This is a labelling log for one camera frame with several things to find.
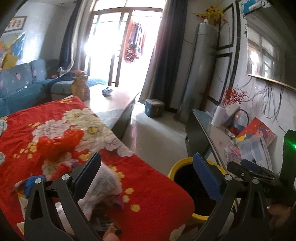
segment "picture frame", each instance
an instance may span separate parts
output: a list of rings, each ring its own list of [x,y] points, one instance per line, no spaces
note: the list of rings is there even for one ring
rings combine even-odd
[[[26,20],[27,17],[24,16],[12,18],[4,32],[23,30]]]

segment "cat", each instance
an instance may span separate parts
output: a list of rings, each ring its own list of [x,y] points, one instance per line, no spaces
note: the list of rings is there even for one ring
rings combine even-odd
[[[72,94],[77,96],[81,101],[88,101],[91,99],[90,90],[86,84],[87,80],[87,75],[80,75],[75,77],[74,82],[71,84]]]

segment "window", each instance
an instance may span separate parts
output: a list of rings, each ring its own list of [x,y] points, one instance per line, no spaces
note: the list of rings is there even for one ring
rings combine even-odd
[[[277,62],[275,46],[260,33],[248,27],[247,73],[272,79]]]
[[[166,0],[98,0],[94,11],[115,7],[155,7],[164,8]]]

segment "tiled floor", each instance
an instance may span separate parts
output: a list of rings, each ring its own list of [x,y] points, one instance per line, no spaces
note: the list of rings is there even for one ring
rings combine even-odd
[[[185,126],[174,121],[173,113],[164,112],[162,117],[152,119],[144,111],[145,106],[137,102],[123,143],[143,161],[167,175],[177,161],[188,157]]]

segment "wooden shelf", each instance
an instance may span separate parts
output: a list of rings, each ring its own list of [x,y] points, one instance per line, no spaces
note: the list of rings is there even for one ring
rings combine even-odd
[[[285,84],[285,83],[279,82],[279,81],[277,81],[277,80],[272,80],[272,79],[269,79],[269,78],[266,78],[266,77],[262,77],[262,76],[259,76],[259,75],[253,75],[253,74],[247,74],[247,75],[248,75],[248,76],[251,76],[251,77],[254,77],[254,78],[256,78],[256,79],[261,79],[261,80],[264,80],[264,81],[269,81],[269,82],[275,83],[275,84],[277,84],[277,85],[280,85],[280,86],[282,86],[282,87],[285,87],[285,88],[287,88],[288,90],[293,91],[293,92],[296,93],[296,88],[294,88],[294,87],[292,87],[292,86],[290,86],[290,85],[287,85],[287,84]]]

